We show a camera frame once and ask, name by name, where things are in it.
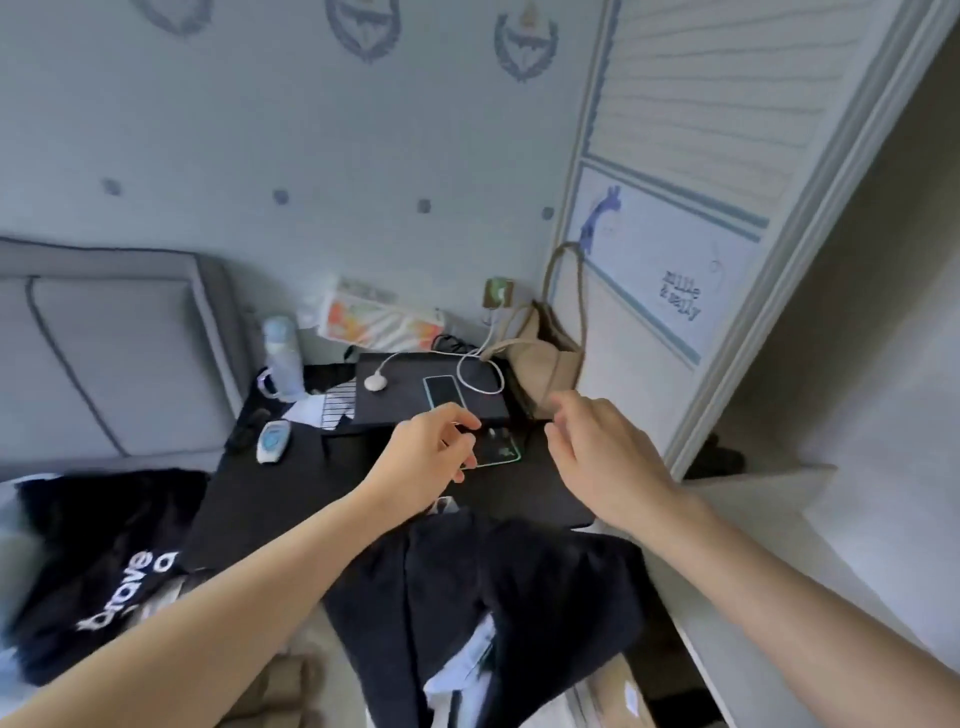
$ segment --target white cable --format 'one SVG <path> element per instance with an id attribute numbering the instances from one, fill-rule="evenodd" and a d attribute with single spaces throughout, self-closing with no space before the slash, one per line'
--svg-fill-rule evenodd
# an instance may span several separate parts
<path id="1" fill-rule="evenodd" d="M 479 358 L 480 358 L 480 354 L 481 354 L 481 353 L 483 352 L 483 350 L 487 347 L 487 345 L 491 342 L 491 339 L 493 339 L 493 333 L 496 331 L 496 312 L 499 311 L 502 307 L 503 307 L 503 303 L 502 303 L 501 305 L 499 305 L 497 308 L 495 308 L 495 309 L 491 312 L 491 315 L 490 315 L 490 331 L 488 331 L 488 333 L 487 333 L 487 338 L 484 339 L 483 344 L 481 344 L 479 347 L 477 347 L 476 349 L 474 349 L 472 352 L 467 352 L 467 353 L 453 353 L 453 352 L 434 352 L 434 351 L 432 351 L 432 350 L 429 351 L 429 352 L 417 352 L 417 351 L 413 351 L 413 352 L 394 352 L 394 353 L 390 354 L 390 356 L 388 356 L 386 359 L 384 359 L 383 361 L 380 362 L 380 366 L 378 366 L 378 367 L 376 368 L 375 374 L 379 374 L 379 375 L 382 376 L 381 370 L 384 368 L 384 366 L 386 366 L 387 362 L 390 361 L 391 359 L 393 359 L 395 356 L 400 356 L 402 353 L 436 353 L 436 354 L 440 354 L 441 356 L 459 356 L 459 357 L 460 357 L 460 361 L 457 362 L 457 370 L 456 370 L 456 371 L 457 371 L 457 381 L 459 381 L 461 384 L 463 384 L 465 387 L 467 387 L 470 391 L 476 392 L 477 394 L 481 394 L 481 395 L 498 395 L 498 394 L 500 394 L 501 392 L 503 392 L 503 390 L 505 390 L 505 389 L 507 388 L 507 380 L 506 380 L 506 378 L 503 376 L 503 370 L 500 369 L 500 367 L 497 365 L 497 363 L 496 363 L 495 361 L 493 361 L 492 359 L 490 359 L 490 360 L 487 362 L 488 364 L 490 364 L 490 365 L 493 367 L 493 370 L 496 372 L 497 378 L 500 380 L 500 386 L 499 386 L 495 391 L 493 391 L 493 392 L 488 392 L 488 391 L 486 391 L 486 390 L 484 390 L 484 389 L 479 389 L 478 387 L 474 387 L 472 384 L 470 384 L 468 381 L 466 381 L 466 380 L 464 379 L 463 374 L 460 372 L 460 367 L 463 366 L 464 362 L 465 362 L 467 359 L 479 359 Z"/>

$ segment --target black jacket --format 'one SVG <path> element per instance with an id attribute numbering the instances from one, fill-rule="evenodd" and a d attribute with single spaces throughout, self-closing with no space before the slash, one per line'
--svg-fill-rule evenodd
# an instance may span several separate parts
<path id="1" fill-rule="evenodd" d="M 7 630 L 27 682 L 44 685 L 116 637 L 124 616 L 178 573 L 206 473 L 31 480 L 19 498 L 47 561 Z"/>
<path id="2" fill-rule="evenodd" d="M 386 534 L 324 605 L 383 728 L 430 725 L 423 684 L 491 612 L 478 728 L 512 728 L 639 636 L 648 587 L 629 542 L 460 511 Z"/>

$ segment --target clear water bottle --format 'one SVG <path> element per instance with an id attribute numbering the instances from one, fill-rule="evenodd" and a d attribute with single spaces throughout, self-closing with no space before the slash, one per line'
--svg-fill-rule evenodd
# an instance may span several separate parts
<path id="1" fill-rule="evenodd" d="M 286 316 L 273 316 L 263 322 L 263 348 L 267 352 L 267 368 L 256 380 L 260 393 L 280 401 L 297 401 L 306 397 L 303 360 L 294 322 Z M 267 386 L 267 377 L 272 388 Z"/>

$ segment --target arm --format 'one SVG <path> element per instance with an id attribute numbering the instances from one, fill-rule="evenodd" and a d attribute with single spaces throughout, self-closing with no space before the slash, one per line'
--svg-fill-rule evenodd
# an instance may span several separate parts
<path id="1" fill-rule="evenodd" d="M 38 692 L 0 728 L 208 728 L 386 531 L 476 465 L 479 421 L 445 404 L 401 423 L 364 481 L 296 528 L 121 635 Z"/>
<path id="2" fill-rule="evenodd" d="M 647 436 L 606 400 L 557 397 L 547 426 L 566 486 L 739 625 L 830 728 L 960 725 L 960 677 L 783 563 L 677 488 Z"/>

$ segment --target cardboard box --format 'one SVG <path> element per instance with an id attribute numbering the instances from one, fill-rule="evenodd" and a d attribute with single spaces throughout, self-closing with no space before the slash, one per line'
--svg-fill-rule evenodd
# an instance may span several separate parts
<path id="1" fill-rule="evenodd" d="M 587 678 L 587 686 L 603 728 L 657 728 L 623 655 Z"/>

